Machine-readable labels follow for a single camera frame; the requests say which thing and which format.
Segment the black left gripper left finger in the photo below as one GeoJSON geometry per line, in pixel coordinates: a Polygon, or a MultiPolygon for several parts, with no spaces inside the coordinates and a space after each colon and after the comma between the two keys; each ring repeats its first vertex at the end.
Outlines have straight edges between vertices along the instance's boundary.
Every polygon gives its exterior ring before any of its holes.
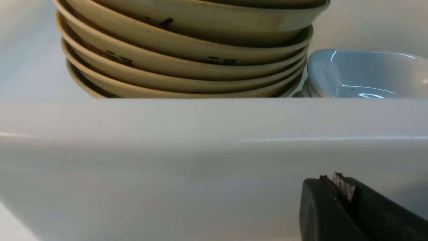
{"type": "Polygon", "coordinates": [[[299,210],[303,241],[367,241],[326,177],[304,180],[299,210]]]}

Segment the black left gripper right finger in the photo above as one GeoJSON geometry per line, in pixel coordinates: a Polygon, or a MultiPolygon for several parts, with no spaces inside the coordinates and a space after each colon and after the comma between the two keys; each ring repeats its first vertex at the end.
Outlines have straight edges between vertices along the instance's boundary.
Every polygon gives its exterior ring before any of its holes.
{"type": "Polygon", "coordinates": [[[426,241],[427,220],[353,177],[320,177],[335,200],[370,241],[426,241]]]}

